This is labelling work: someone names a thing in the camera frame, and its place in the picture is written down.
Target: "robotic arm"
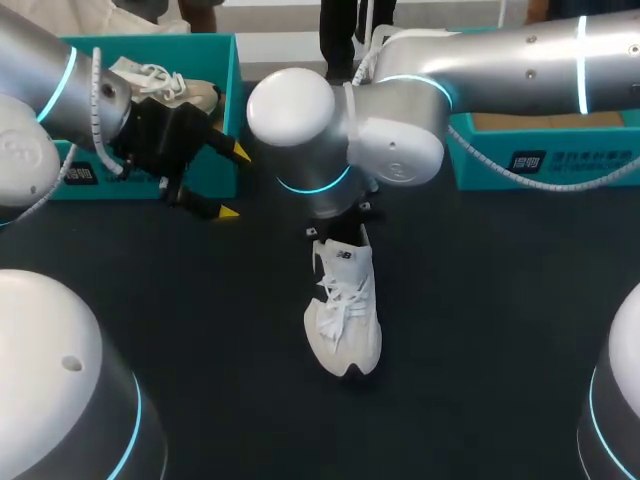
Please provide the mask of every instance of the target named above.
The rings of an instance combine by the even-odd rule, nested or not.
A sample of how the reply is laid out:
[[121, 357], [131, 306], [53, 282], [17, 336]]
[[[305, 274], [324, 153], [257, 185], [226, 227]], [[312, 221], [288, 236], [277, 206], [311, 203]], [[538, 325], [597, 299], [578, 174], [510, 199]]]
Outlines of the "robotic arm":
[[[92, 59], [3, 6], [0, 45], [0, 225], [56, 184], [60, 159], [52, 137], [96, 150], [123, 180], [134, 168], [164, 177], [163, 199], [197, 214], [206, 199], [182, 185], [196, 153], [208, 144], [245, 160], [197, 107], [132, 102], [127, 81], [100, 68], [99, 52]], [[103, 144], [122, 165], [105, 158]]]
[[631, 11], [475, 34], [407, 30], [385, 43], [368, 85], [330, 87], [302, 69], [266, 78], [249, 125], [281, 184], [331, 218], [362, 194], [361, 171], [400, 186], [433, 178], [452, 114], [639, 108], [639, 27]]

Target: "screw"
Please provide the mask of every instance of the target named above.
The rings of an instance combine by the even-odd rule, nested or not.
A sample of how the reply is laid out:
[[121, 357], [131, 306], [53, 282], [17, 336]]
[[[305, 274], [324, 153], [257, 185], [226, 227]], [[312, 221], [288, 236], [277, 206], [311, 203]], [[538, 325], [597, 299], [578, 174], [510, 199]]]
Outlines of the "screw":
[[116, 91], [111, 85], [105, 83], [104, 85], [102, 85], [102, 94], [107, 98], [113, 98], [116, 96]]

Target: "white floor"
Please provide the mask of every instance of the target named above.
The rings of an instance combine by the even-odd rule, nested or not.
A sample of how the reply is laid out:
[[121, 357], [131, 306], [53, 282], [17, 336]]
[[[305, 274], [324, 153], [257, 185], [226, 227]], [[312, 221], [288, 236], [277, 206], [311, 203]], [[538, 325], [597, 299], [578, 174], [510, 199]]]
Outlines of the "white floor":
[[[522, 4], [527, 0], [507, 0], [512, 6]], [[179, 16], [179, 9], [177, 7], [177, 0], [171, 0], [172, 6], [166, 18], [174, 18]], [[398, 0], [400, 5], [412, 4], [411, 8], [419, 9], [422, 11], [420, 5], [424, 5], [425, 12], [443, 11], [449, 8], [449, 11], [453, 11], [454, 16], [457, 16], [457, 12], [462, 13], [464, 11], [475, 12], [480, 7], [486, 7], [489, 5], [495, 8], [495, 21], [497, 22], [497, 15], [499, 9], [500, 0]], [[309, 25], [309, 13], [314, 15], [314, 19], [318, 15], [317, 7], [320, 5], [320, 0], [226, 0], [224, 5], [218, 7], [223, 10], [220, 11], [219, 17], [222, 19], [230, 19], [235, 16], [235, 26], [238, 29], [244, 28], [244, 32], [237, 33], [238, 52], [240, 57], [240, 63], [244, 70], [251, 71], [249, 75], [250, 80], [254, 80], [256, 75], [261, 77], [264, 74], [270, 73], [270, 66], [282, 68], [287, 64], [300, 64], [300, 63], [316, 63], [322, 66], [322, 56], [320, 54], [320, 47], [318, 41], [317, 31], [297, 31], [300, 28], [296, 28], [296, 20], [300, 19], [303, 15], [301, 10], [295, 10], [296, 13], [287, 17], [286, 29], [291, 31], [282, 31], [282, 22], [279, 25], [263, 25], [260, 24], [260, 32], [252, 33], [248, 23], [255, 23], [256, 19], [252, 15], [250, 9], [256, 7], [262, 7], [259, 12], [265, 12], [264, 7], [274, 7], [276, 12], [281, 12], [282, 7], [307, 7], [302, 9], [304, 15], [306, 15], [305, 22], [300, 19], [301, 24]], [[434, 16], [431, 14], [425, 14], [426, 18], [432, 20], [432, 23], [439, 23], [438, 20], [434, 20]], [[485, 18], [485, 22], [493, 21], [494, 14], [490, 13], [490, 18]], [[429, 28], [442, 28], [452, 25], [429, 25]], [[270, 28], [279, 29], [280, 31], [269, 31]], [[221, 25], [222, 31], [229, 31]]]

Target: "person's leg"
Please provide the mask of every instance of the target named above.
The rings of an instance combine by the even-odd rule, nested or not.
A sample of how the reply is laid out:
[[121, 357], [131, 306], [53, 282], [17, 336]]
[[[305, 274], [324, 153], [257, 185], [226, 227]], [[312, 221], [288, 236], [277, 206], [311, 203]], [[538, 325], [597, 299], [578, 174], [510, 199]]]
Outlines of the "person's leg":
[[[368, 0], [362, 0], [360, 11], [358, 12], [358, 30], [356, 38], [360, 43], [365, 43], [367, 30], [367, 7]], [[373, 4], [373, 23], [371, 33], [380, 25], [393, 25], [393, 12], [396, 9], [397, 0], [375, 0]]]
[[356, 29], [357, 0], [322, 0], [320, 50], [327, 61], [327, 80], [347, 80], [353, 74], [355, 49], [351, 37]]
[[169, 8], [169, 0], [114, 0], [113, 3], [151, 23], [158, 23], [158, 18]]
[[222, 5], [223, 0], [178, 0], [182, 18], [191, 25], [193, 33], [215, 33], [217, 31], [216, 12], [213, 7]]

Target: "shoe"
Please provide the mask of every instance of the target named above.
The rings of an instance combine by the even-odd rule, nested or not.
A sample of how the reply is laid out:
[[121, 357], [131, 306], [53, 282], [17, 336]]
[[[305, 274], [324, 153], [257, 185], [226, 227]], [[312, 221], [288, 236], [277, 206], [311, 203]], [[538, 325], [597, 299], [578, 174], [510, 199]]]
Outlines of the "shoe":
[[131, 84], [133, 101], [136, 103], [147, 97], [153, 97], [170, 108], [189, 102], [211, 114], [220, 101], [221, 91], [213, 83], [185, 80], [179, 73], [170, 74], [160, 65], [141, 65], [120, 57], [110, 70]]
[[313, 243], [317, 292], [304, 314], [309, 345], [336, 377], [368, 375], [378, 364], [382, 331], [376, 313], [372, 250], [334, 240]]

